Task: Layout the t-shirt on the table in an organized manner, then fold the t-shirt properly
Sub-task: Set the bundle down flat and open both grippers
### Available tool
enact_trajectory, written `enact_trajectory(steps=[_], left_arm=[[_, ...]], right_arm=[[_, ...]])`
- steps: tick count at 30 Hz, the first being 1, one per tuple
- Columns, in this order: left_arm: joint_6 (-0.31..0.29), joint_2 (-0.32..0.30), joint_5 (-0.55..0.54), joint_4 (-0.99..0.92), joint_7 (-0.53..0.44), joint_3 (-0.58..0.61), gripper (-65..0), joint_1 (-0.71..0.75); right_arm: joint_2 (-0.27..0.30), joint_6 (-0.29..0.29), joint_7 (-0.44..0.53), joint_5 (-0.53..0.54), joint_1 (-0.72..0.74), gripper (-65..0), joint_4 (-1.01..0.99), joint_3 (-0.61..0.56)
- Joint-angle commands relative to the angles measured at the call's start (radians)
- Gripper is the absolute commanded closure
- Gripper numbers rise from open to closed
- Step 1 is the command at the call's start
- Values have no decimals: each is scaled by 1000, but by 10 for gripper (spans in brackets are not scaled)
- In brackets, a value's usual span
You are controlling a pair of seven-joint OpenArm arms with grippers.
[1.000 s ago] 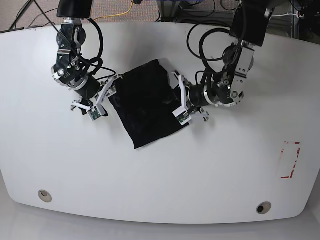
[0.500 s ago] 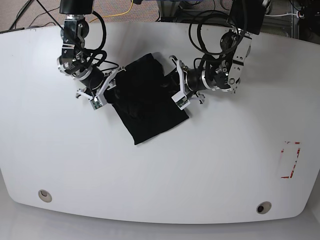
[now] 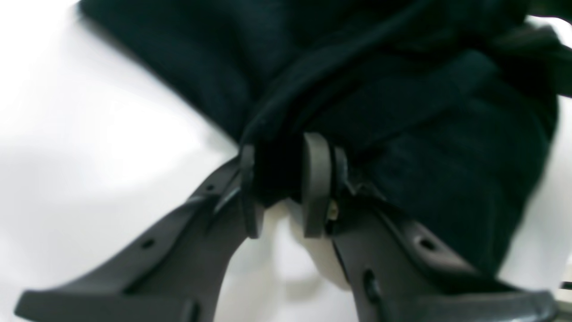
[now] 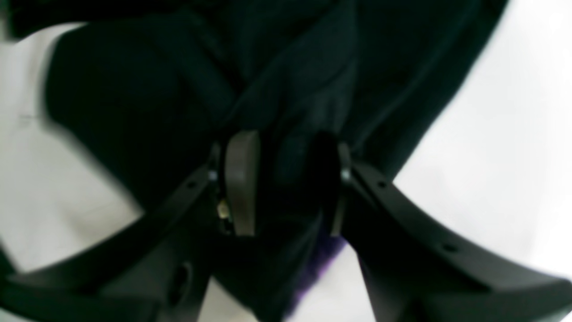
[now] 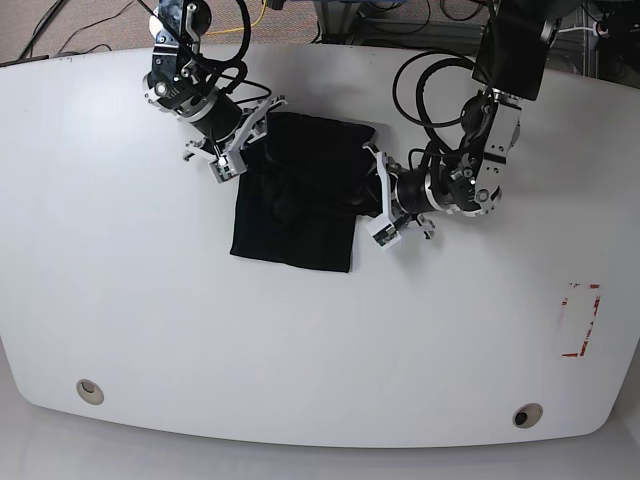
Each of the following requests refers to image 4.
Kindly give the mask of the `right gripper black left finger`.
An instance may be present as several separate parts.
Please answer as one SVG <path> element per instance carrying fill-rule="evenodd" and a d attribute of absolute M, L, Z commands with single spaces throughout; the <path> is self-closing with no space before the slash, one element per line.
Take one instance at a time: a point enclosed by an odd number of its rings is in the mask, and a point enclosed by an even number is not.
<path fill-rule="evenodd" d="M 1 308 L 37 322 L 196 322 L 220 242 L 252 237 L 260 137 L 241 131 L 154 212 L 59 263 L 18 274 L 1 253 Z"/>

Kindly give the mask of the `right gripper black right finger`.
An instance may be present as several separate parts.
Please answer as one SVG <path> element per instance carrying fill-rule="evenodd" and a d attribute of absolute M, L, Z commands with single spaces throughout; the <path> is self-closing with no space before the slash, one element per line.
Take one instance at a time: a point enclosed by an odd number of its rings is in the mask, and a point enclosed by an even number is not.
<path fill-rule="evenodd" d="M 571 312 L 569 280 L 452 232 L 335 135 L 315 137 L 311 161 L 325 230 L 356 251 L 378 322 L 560 322 Z"/>

